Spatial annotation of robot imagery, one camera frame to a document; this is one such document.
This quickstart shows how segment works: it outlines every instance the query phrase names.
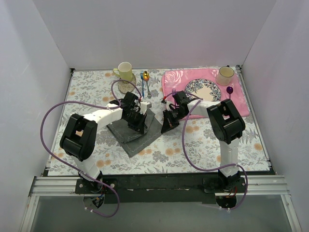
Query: black and white patterned plate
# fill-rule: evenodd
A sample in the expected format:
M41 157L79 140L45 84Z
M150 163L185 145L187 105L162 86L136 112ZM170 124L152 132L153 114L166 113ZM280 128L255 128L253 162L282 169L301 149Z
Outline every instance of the black and white patterned plate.
M190 81L184 89L185 92L195 94L206 101L220 101L221 91L212 81L207 79L195 79Z

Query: mug handle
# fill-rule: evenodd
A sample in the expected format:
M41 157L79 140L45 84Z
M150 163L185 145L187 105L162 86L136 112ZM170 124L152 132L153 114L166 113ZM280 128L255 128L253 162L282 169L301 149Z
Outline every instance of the mug handle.
M120 74L115 73L115 71L118 71L118 72L119 72L119 70L115 68L115 69L112 70L112 72L113 72L116 76L120 77Z

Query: pink placemat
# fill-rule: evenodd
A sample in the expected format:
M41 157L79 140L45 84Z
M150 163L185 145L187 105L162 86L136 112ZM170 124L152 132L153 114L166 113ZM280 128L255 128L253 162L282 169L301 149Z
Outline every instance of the pink placemat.
M226 91L227 86L221 86L216 82L216 76L218 75L218 69L206 68L206 69L186 69L186 70L172 70L166 71L162 77L162 89L163 94L172 92L172 89L175 88L176 91L182 91L185 89L187 84L196 79L207 79L213 81L221 91L221 101L229 98L229 94ZM231 100L238 109L242 117L249 116L248 106L243 95L239 79L237 74L234 74L233 80L228 85L233 87L234 92L231 94ZM170 95L166 99L167 101L173 102L173 97ZM189 117L192 118L202 118L202 116L192 115Z

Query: tabletop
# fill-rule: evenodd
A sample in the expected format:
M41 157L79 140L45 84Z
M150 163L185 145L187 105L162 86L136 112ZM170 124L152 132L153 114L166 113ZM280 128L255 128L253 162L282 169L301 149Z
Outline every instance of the tabletop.
M150 99L145 94L145 100L152 103L151 110L157 120L163 124L163 98L161 79L164 72L171 69L143 69L133 70L137 79L137 87L141 89L140 72L148 71L150 75L149 88L152 94ZM113 100L111 84L119 79L112 71L74 71L69 91L68 101L81 101L95 105L105 106ZM118 98L122 94L117 85L114 91ZM59 142L66 123L73 113L80 115L94 112L96 109L80 104L66 104L61 122L56 134L56 143L53 153L59 158L74 165L74 162L63 149ZM244 117L246 130L243 132L239 144L239 164L246 171L268 171L268 163L259 137L252 113ZM180 126L161 135L156 141L132 158L126 154L118 144L112 133L104 127L97 133L96 146L92 156L96 165L103 174L157 174L157 173L195 173L199 172L190 166L184 157L182 149L183 121ZM213 134L208 118L191 119L185 129L185 147L191 161L204 169L215 168L220 165L220 145ZM77 171L51 158L49 176L77 175Z

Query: white wall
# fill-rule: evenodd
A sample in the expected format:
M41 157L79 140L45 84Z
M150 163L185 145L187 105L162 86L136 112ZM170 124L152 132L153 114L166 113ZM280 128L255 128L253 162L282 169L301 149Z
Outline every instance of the white wall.
M0 231L16 232L48 158L39 128L64 99L70 70L32 0L0 0ZM51 146L60 109L45 128Z
M309 2L277 0L243 65L245 83L276 171L309 231Z
M242 64L275 0L34 0L71 68Z

